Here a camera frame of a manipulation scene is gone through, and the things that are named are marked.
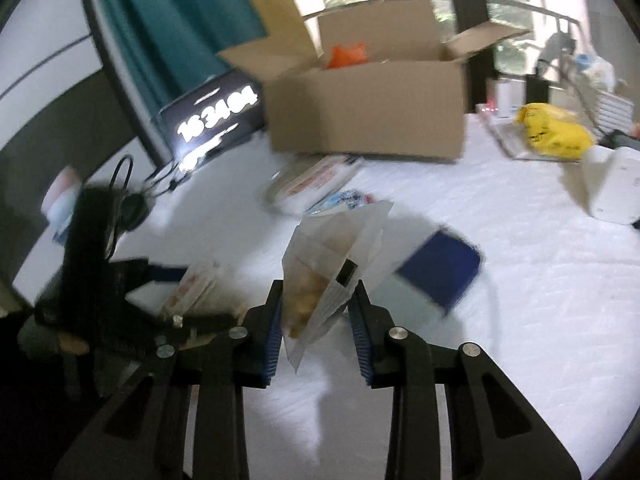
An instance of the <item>plastic wrapper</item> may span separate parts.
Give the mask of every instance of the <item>plastic wrapper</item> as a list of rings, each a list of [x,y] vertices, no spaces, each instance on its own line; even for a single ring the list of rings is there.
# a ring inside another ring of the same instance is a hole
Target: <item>plastic wrapper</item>
[[[612,93],[616,87],[616,71],[613,65],[600,56],[596,56],[582,73],[587,76],[590,85],[598,90]]]
[[[297,370],[306,346],[324,335],[382,247],[391,202],[302,219],[282,259],[282,331]]]
[[[285,214],[302,216],[350,181],[363,161],[354,155],[300,156],[273,177],[265,193],[267,204]]]
[[[515,121],[526,126],[529,145],[543,155],[580,159],[594,145],[573,115],[546,103],[524,105]]]
[[[184,316],[230,314],[241,319],[253,306],[244,291],[246,285],[229,266],[216,261],[197,262],[189,266],[160,315],[178,325]]]
[[[306,214],[321,215],[333,214],[339,211],[347,211],[348,209],[356,209],[367,204],[377,202],[375,197],[370,193],[363,193],[357,189],[348,189],[340,193],[329,195],[324,200],[318,202],[310,208]]]
[[[360,65],[368,63],[367,51],[364,43],[355,46],[334,46],[327,69],[343,68],[345,66]]]

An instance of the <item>metal screw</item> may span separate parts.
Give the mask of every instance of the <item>metal screw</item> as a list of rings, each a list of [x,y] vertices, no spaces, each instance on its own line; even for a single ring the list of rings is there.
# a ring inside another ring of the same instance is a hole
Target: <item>metal screw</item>
[[[175,354],[175,348],[171,345],[162,345],[156,350],[156,355],[161,359],[168,359],[173,354]]]
[[[231,339],[242,339],[248,333],[249,331],[244,326],[235,326],[229,330],[229,337]]]
[[[389,330],[389,335],[392,337],[392,339],[406,339],[409,333],[405,328],[402,328],[401,326],[395,326],[391,330]]]
[[[462,351],[469,357],[478,357],[481,352],[480,347],[476,343],[463,344]]]

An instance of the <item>teal curtain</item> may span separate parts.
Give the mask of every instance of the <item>teal curtain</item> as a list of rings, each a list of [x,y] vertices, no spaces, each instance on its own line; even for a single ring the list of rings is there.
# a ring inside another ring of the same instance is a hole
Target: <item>teal curtain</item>
[[[265,36],[249,0],[100,0],[152,117],[180,95],[228,72],[216,54]]]

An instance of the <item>small packet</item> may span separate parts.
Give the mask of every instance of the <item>small packet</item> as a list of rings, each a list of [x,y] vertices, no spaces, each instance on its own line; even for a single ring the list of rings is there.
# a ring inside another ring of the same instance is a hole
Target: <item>small packet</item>
[[[329,195],[309,209],[306,214],[333,214],[338,211],[356,209],[357,207],[373,204],[374,202],[377,202],[377,200],[372,194],[363,193],[357,189],[348,189],[346,191],[341,191],[340,193]]]
[[[294,231],[282,259],[282,332],[296,371],[306,346],[328,331],[380,252],[391,207],[383,201],[306,216]]]
[[[194,310],[216,286],[220,277],[220,264],[197,262],[187,269],[175,290],[160,309],[160,317],[173,319],[175,326],[182,325],[182,318]]]
[[[246,311],[259,304],[258,298],[263,296],[261,293],[257,294],[254,285],[254,280],[231,266],[221,266],[215,282],[212,282],[198,298],[189,310],[189,315],[230,314],[241,322]]]
[[[363,161],[354,155],[300,156],[273,177],[266,200],[285,214],[302,216],[350,181]]]

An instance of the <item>orange object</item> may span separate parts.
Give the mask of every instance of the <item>orange object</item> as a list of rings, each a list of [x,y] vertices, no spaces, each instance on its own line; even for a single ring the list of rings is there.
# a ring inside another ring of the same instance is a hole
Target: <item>orange object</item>
[[[368,63],[367,51],[364,48],[364,43],[356,46],[344,47],[341,45],[334,46],[334,50],[331,54],[331,61],[326,66],[330,68],[342,68],[345,66],[359,65],[362,63]]]

